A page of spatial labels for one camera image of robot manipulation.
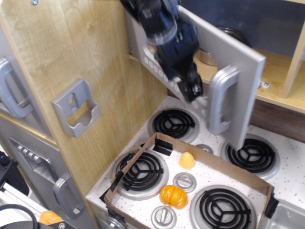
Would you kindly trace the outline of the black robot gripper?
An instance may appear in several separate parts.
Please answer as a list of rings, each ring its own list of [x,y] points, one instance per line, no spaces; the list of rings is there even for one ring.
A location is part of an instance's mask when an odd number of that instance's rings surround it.
[[[203,83],[193,62],[199,50],[197,29],[183,20],[160,21],[150,19],[145,24],[147,41],[155,46],[155,59],[168,80],[178,77],[178,87],[186,100],[191,103],[203,95]]]

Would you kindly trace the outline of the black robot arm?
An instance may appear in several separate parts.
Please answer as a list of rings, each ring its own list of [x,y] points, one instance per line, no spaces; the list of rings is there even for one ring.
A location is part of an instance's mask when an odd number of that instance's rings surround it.
[[[123,0],[123,7],[141,24],[154,57],[168,80],[178,77],[186,102],[203,95],[203,83],[193,61],[199,50],[197,29],[178,15],[177,0]]]

